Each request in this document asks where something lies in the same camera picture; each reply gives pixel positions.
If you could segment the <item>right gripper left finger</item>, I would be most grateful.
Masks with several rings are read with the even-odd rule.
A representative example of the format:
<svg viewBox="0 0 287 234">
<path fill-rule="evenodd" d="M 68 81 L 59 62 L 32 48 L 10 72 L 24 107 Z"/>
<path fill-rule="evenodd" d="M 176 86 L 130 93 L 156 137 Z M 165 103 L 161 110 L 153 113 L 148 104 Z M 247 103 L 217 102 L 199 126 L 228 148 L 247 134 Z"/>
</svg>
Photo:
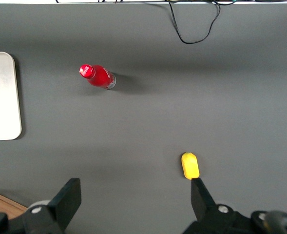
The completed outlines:
<svg viewBox="0 0 287 234">
<path fill-rule="evenodd" d="M 26 234 L 64 234 L 81 205 L 79 178 L 71 178 L 50 201 L 31 205 L 23 214 Z"/>
</svg>

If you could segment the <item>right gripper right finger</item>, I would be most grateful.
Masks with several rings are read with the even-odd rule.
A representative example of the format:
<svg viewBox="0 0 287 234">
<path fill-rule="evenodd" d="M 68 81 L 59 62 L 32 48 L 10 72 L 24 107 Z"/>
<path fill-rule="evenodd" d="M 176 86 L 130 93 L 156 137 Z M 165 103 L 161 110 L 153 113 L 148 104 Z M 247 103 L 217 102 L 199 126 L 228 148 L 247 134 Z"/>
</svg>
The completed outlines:
<svg viewBox="0 0 287 234">
<path fill-rule="evenodd" d="M 224 204 L 217 204 L 200 178 L 191 180 L 194 221 L 185 234 L 250 234 L 250 219 Z"/>
</svg>

